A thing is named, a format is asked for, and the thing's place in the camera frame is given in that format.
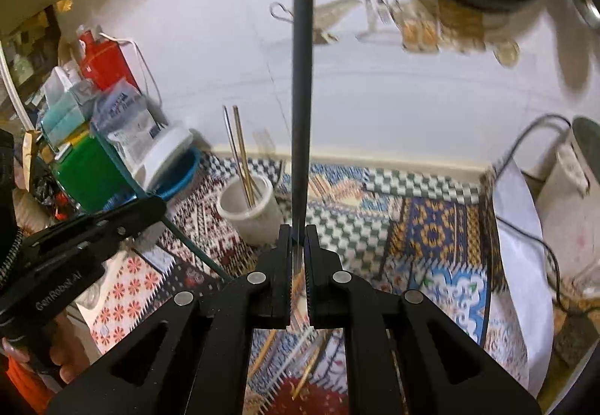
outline green container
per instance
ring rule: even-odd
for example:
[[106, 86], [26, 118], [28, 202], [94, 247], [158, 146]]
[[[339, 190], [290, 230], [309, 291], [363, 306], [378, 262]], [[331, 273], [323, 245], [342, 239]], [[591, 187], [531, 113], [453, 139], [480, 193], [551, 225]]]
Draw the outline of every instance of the green container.
[[88, 213], [102, 210], [115, 194], [131, 192], [98, 141], [84, 137], [53, 165], [53, 173], [68, 195]]

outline wire hook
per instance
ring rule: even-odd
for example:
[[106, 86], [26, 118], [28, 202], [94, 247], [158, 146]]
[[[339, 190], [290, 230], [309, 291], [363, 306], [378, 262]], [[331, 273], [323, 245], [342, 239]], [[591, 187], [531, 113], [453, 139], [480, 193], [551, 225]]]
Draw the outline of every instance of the wire hook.
[[[279, 7], [284, 14], [290, 16], [290, 18], [282, 17], [281, 15], [275, 14], [275, 9]], [[271, 13], [271, 17], [276, 18], [277, 20], [283, 20], [284, 22], [293, 23], [294, 22], [294, 14], [292, 14], [283, 3], [273, 2], [269, 5], [269, 12]]]

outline orange object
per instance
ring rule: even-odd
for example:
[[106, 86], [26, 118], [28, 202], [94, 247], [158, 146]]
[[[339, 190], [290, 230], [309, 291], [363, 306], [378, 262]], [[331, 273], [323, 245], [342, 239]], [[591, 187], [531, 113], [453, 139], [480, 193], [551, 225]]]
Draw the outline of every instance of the orange object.
[[90, 30], [83, 32], [79, 41], [85, 52], [79, 63], [83, 77], [90, 78], [102, 91], [122, 78], [139, 89], [117, 42], [97, 42]]
[[34, 409], [35, 413], [42, 415], [46, 411], [46, 407], [54, 393], [46, 387], [35, 373], [26, 371], [12, 357], [8, 358], [6, 374], [21, 396]]
[[63, 191], [59, 191], [56, 193], [55, 202], [58, 206], [67, 206], [69, 204], [69, 199]]

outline checkered pattern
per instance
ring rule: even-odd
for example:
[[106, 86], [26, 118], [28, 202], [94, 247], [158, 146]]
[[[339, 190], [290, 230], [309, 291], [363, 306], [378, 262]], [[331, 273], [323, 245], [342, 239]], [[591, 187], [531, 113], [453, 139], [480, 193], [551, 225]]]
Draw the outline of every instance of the checkered pattern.
[[460, 183], [449, 176], [422, 175], [392, 169], [370, 169], [366, 188], [395, 196], [422, 196], [463, 205], [479, 203], [479, 184]]
[[340, 255], [344, 270], [352, 271], [365, 279], [380, 276], [389, 220], [308, 208], [306, 222], [317, 226], [323, 249]]
[[[209, 152], [203, 153], [200, 166], [206, 169], [213, 178], [228, 179], [238, 174], [233, 158], [218, 158]], [[248, 159], [250, 172], [257, 175], [266, 175], [274, 185], [279, 181], [282, 166], [283, 161], [263, 158]]]

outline black rod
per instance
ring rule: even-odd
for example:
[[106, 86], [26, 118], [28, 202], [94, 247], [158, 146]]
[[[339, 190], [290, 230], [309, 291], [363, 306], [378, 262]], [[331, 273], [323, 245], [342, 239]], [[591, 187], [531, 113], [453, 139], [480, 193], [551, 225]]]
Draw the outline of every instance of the black rod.
[[313, 0], [294, 0], [292, 48], [292, 236], [294, 274], [302, 261], [308, 193], [310, 111], [313, 96]]

